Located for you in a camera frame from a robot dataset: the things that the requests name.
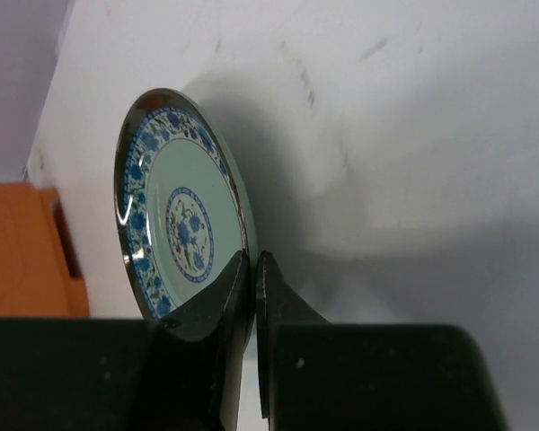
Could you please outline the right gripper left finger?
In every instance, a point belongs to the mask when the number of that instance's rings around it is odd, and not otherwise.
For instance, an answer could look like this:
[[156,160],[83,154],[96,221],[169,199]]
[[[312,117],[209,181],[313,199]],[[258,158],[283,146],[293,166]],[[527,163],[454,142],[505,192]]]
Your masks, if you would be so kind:
[[0,430],[234,430],[247,257],[159,319],[0,318]]

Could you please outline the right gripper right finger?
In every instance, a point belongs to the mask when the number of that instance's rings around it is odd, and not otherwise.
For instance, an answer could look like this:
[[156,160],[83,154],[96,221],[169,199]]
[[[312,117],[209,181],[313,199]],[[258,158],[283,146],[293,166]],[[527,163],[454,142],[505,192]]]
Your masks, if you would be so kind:
[[270,252],[256,275],[261,414],[272,430],[504,430],[484,357],[445,324],[331,323]]

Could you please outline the blue patterned small plate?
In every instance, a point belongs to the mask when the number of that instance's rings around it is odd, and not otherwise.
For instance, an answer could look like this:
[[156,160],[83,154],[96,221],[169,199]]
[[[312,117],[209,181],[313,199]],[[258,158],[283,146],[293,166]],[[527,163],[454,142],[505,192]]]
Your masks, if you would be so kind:
[[181,308],[238,251],[259,257],[248,193],[218,128],[187,95],[141,94],[119,132],[113,169],[119,244],[143,317]]

